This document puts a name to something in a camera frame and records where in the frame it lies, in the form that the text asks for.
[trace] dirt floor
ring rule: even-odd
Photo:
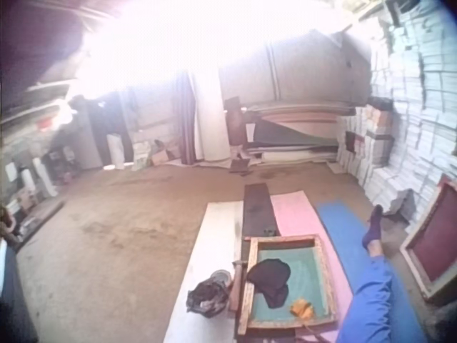
[[[356,180],[323,164],[256,169],[159,166],[97,171],[75,181],[66,205],[19,252],[24,293],[43,343],[162,342],[208,202],[243,199],[245,184],[271,194],[304,190],[315,205],[344,201],[366,220]],[[430,314],[386,219],[385,248],[421,320]]]

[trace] person's leg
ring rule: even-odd
[[[379,208],[371,216],[371,227],[363,238],[363,246],[371,257],[369,268],[351,302],[341,326],[338,343],[379,343],[391,341],[389,311],[393,271],[386,261],[381,245],[382,217]]]

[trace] pink mat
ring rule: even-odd
[[[338,307],[338,325],[341,325],[352,300],[352,291],[340,260],[316,211],[304,192],[273,195],[271,202],[281,236],[318,234],[322,239],[333,277],[333,289]],[[338,336],[338,327],[336,325],[323,327],[319,332],[330,342],[335,342]],[[313,336],[308,335],[305,329],[296,330],[296,336],[313,339]]]

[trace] wooden screen frame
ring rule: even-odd
[[[431,281],[426,271],[423,269],[422,264],[419,262],[416,254],[414,254],[413,247],[418,237],[418,234],[427,229],[427,226],[435,214],[438,205],[443,199],[443,190],[446,187],[452,188],[457,192],[457,182],[447,181],[443,182],[442,185],[435,191],[428,205],[427,209],[423,213],[421,220],[417,223],[416,227],[406,237],[405,241],[400,247],[400,251],[404,256],[406,263],[411,269],[414,279],[421,289],[422,296],[429,300],[433,299],[449,282],[453,281],[457,277],[457,261],[453,263],[437,280]]]
[[[303,322],[302,319],[295,319],[288,322],[275,322],[275,321],[253,321],[250,319],[253,296],[254,296],[254,285],[250,282],[246,282],[244,286],[243,303],[241,305],[241,314],[238,325],[238,334],[245,335],[247,329],[298,329],[301,327],[312,327],[321,324],[328,324],[335,322],[337,318],[336,314],[336,301],[333,294],[333,279],[329,272],[328,262],[326,255],[324,254],[321,239],[316,234],[310,234],[306,236],[294,236],[294,237],[252,237],[251,238],[251,249],[249,251],[249,270],[257,264],[259,247],[272,246],[275,247],[293,247],[309,244],[310,247],[315,247],[317,251],[317,263],[321,266],[323,285],[324,285],[324,296],[327,301],[326,313],[324,318],[310,319]]]

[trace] purple sock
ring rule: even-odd
[[[383,217],[383,207],[376,205],[370,217],[370,229],[363,236],[362,245],[367,249],[368,243],[375,239],[381,239],[381,218]]]

